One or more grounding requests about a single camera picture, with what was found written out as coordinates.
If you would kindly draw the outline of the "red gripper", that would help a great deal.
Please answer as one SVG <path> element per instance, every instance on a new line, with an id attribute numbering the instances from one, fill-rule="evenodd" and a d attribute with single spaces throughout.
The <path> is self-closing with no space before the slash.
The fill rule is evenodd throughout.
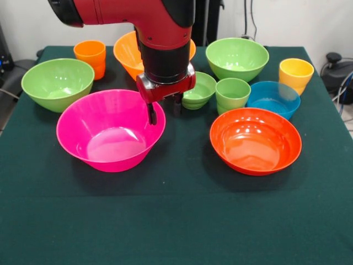
<path id="1" fill-rule="evenodd" d="M 147 103 L 149 123 L 157 124 L 157 114 L 152 103 L 174 94 L 173 113 L 180 115 L 183 93 L 193 89 L 195 84 L 196 74 L 191 63 L 188 64 L 186 76 L 175 83 L 156 83 L 150 81 L 145 73 L 138 75 L 136 85 L 142 99 Z"/>

